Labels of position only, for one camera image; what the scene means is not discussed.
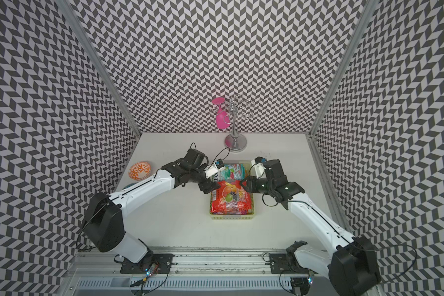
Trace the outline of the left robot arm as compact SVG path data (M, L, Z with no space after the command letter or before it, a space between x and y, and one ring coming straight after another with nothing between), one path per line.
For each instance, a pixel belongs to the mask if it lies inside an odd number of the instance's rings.
M170 162L147 179L112 194L100 192L93 196L85 210L81 232L98 251L113 252L132 263L141 263L150 254L142 240L125 229L125 219L154 197L188 183L196 183L204 194L220 188L213 180L224 168L222 159L204 163L207 157L190 148L183 158Z

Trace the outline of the chrome glass holder stand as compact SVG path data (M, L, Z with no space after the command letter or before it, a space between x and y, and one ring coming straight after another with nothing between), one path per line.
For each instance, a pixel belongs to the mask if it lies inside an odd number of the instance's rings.
M241 133L242 122L251 119L254 115L254 101L243 98L240 94L233 94L229 98L227 115L223 122L230 128L224 145L231 152L242 152L247 147L247 138Z

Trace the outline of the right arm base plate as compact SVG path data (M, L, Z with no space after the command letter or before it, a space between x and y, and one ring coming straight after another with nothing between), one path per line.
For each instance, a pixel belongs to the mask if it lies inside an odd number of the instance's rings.
M274 275L280 275L281 273L308 275L310 272L316 275L316 272L312 270L291 263L286 254L268 254L268 257L264 260Z

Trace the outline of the blue bowl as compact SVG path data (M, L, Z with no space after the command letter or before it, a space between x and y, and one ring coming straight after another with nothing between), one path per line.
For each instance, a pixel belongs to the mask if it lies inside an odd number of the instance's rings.
M132 187L132 186L135 185L135 184L136 184L136 183L130 183L130 184L126 185L126 186L124 187L124 189L129 188L129 187Z

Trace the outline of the aluminium front rail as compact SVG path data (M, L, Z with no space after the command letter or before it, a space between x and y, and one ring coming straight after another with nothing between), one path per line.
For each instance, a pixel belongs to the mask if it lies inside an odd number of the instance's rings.
M172 276L271 276L270 267L265 263L268 254L286 254L291 263L328 276L332 259L325 251L309 252L299 249L289 255L284 250L224 250L224 249L155 249L152 254L173 254ZM79 253L66 276L142 276L121 274L125 258L120 255L97 251ZM282 273L283 275L307 276Z

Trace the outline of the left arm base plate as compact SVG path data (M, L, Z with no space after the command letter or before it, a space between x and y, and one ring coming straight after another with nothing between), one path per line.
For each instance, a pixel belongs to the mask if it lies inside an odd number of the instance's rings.
M171 270L173 259L173 254L147 254L139 263L132 263L128 259L124 259L120 273L124 275L143 275L150 270L152 265L155 265L155 273L167 275Z

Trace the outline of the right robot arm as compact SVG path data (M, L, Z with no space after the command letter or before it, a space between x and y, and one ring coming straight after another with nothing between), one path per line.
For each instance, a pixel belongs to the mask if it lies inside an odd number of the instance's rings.
M271 196L311 230L323 249L296 242L287 249L289 258L295 265L328 278L340 296L361 296L381 282L371 241L354 236L325 214L302 186L287 179L278 159L253 160L241 186L249 193Z

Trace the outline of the red 100 candy bag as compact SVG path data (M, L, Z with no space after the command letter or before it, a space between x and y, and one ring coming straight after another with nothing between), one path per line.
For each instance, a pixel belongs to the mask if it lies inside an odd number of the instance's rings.
M220 186L211 195L212 215L251 215L254 203L251 195L241 186L240 180L219 181Z

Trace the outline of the light green plastic basket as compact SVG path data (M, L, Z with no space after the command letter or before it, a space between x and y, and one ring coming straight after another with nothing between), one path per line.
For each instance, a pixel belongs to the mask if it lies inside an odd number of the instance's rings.
M229 164L243 164L244 167L245 167L245 177L248 175L248 171L249 171L249 167L250 167L249 163L231 162ZM219 182L218 181L218 174L216 174L213 177L213 180L216 181L216 182ZM210 196L210 203L211 203L212 192L209 194L209 196ZM255 202L254 202L253 194L250 193L250 195L252 197L252 202L254 203L254 213L251 214L251 215L212 215L210 212L209 212L209 215L211 216L211 218L213 220L249 220L249 219L252 219L254 217L254 215L255 215Z

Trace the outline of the orange patterned bowl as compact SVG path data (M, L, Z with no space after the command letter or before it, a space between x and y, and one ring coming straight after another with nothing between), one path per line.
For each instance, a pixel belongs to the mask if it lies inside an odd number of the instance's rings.
M142 181L150 176L151 170L152 167L149 162L141 161L130 167L128 175L132 180Z

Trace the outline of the pink plastic wine glass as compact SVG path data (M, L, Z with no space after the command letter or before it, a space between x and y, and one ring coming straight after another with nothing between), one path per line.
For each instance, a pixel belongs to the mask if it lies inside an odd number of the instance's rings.
M216 97L212 100L212 103L217 107L217 114L215 117L217 128L225 130L230 127L229 115L224 109L225 98Z

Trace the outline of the teal mint bag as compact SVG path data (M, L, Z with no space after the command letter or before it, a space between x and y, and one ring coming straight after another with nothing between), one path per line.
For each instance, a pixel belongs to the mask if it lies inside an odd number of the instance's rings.
M226 164L218 173L218 181L237 180L245 178L245 167L243 164Z

